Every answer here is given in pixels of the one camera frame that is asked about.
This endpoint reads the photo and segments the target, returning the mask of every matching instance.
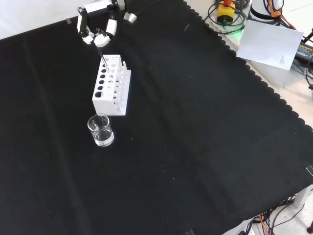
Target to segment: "black cloth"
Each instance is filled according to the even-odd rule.
[[[220,235],[312,183],[312,129],[182,1],[121,22],[103,53],[132,78],[101,148],[100,58],[75,22],[0,42],[0,234]]]

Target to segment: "sheet of paper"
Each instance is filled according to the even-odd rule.
[[[237,56],[289,70],[302,36],[296,30],[248,21]]]

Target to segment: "water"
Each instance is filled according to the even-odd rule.
[[[93,133],[94,141],[98,146],[105,147],[110,145],[114,140],[113,132],[109,130],[94,132]]]

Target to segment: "orange cable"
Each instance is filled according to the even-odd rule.
[[[286,18],[282,15],[281,16],[283,18],[284,21],[286,21],[287,24],[289,24],[290,27],[292,27],[294,30],[297,30],[291,23],[289,23]]]
[[[264,225],[264,223],[263,223],[263,220],[262,220],[261,214],[259,214],[259,218],[260,218],[260,221],[261,221],[262,227],[263,227],[263,229],[264,229],[264,230],[265,230],[265,232],[266,232],[266,235],[268,235],[268,231],[266,230],[266,227],[265,227],[265,225]]]
[[[272,13],[271,13],[271,16],[272,16],[272,17],[277,17],[277,16],[281,16],[281,15],[282,15],[282,12],[281,12],[281,11],[275,11],[275,10],[273,9],[273,6],[272,6],[272,3],[271,3],[270,0],[268,0],[268,5],[269,5],[269,8],[270,8],[270,11],[272,12]]]
[[[284,21],[286,21],[286,23],[287,23],[291,28],[293,28],[294,30],[297,30],[291,23],[289,23],[289,22],[287,21],[287,19],[282,15],[282,12],[281,12],[281,11],[275,11],[275,10],[273,9],[271,0],[268,0],[268,5],[269,5],[269,8],[270,8],[271,16],[272,16],[272,17],[280,16],[281,18],[283,18]]]

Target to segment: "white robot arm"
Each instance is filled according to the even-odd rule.
[[[283,0],[253,0],[248,19],[277,25],[283,6]]]

